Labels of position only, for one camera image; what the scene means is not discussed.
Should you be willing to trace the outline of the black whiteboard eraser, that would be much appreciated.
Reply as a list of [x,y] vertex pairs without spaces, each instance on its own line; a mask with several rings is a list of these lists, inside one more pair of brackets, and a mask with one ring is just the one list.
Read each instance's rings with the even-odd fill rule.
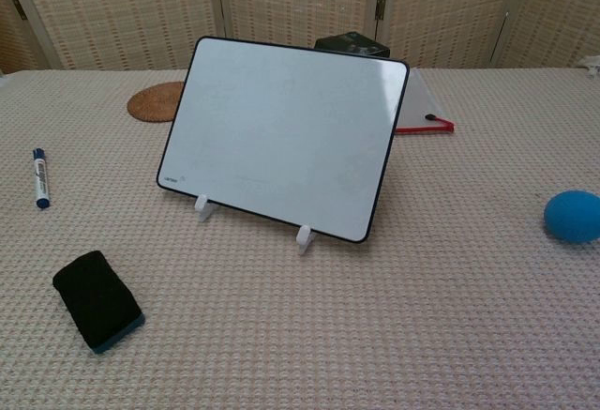
[[133,294],[101,251],[90,251],[52,278],[76,327],[96,354],[110,349],[145,322]]

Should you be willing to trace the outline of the white dry-erase board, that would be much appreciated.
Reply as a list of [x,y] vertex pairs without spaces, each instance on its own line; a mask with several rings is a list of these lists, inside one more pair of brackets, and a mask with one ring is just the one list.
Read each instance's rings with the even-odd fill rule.
[[410,73],[390,58],[202,37],[157,184],[361,243]]

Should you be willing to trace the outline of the blue whiteboard marker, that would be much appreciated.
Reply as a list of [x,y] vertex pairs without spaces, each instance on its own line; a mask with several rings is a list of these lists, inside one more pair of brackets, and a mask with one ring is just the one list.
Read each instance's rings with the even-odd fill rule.
[[33,150],[33,159],[36,205],[39,209],[46,209],[50,206],[51,201],[47,177],[47,164],[44,150],[42,148],[35,148]]

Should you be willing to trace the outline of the white plastic stand foot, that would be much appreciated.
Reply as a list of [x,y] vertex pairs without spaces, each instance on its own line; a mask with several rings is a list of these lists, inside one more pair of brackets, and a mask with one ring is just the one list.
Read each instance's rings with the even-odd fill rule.
[[205,194],[201,194],[196,199],[194,208],[198,213],[199,221],[204,222],[213,214],[216,205],[212,203]]
[[298,245],[299,254],[304,255],[308,247],[314,240],[316,234],[308,225],[302,225],[296,234],[296,243]]

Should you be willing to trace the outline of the beige waffle tablecloth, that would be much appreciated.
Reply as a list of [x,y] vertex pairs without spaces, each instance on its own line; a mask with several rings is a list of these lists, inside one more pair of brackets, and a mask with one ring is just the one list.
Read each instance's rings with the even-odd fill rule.
[[[600,410],[600,241],[543,223],[600,195],[600,78],[424,70],[456,132],[397,137],[368,240],[300,255],[291,226],[200,222],[157,186],[169,128],[126,104],[183,77],[0,78],[0,410]],[[53,287],[90,251],[145,317],[101,354]]]

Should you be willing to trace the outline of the clear zipper pouch red trim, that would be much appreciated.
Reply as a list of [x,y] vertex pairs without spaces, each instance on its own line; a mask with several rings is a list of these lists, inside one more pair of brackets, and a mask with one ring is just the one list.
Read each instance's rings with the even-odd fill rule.
[[442,106],[431,93],[417,68],[410,71],[395,129],[396,135],[453,133],[455,124],[443,115]]

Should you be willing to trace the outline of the black box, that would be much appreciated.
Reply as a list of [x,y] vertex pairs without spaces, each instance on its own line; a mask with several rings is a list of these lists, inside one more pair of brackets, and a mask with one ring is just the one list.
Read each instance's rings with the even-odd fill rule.
[[318,38],[315,50],[352,53],[367,56],[390,57],[390,49],[374,39],[352,31],[340,35]]

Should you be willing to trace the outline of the woven folding screen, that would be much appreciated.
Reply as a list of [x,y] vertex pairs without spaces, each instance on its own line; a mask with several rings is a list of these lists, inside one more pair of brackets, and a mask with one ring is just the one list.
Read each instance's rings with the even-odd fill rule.
[[568,68],[600,55],[600,0],[0,0],[0,73],[178,69],[203,36],[351,31],[414,67]]

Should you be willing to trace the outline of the blue foam ball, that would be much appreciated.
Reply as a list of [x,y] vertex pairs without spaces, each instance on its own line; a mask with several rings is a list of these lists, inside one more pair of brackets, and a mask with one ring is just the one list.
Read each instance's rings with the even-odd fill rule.
[[584,190],[561,192],[548,201],[544,223],[563,241],[592,242],[600,238],[600,197]]

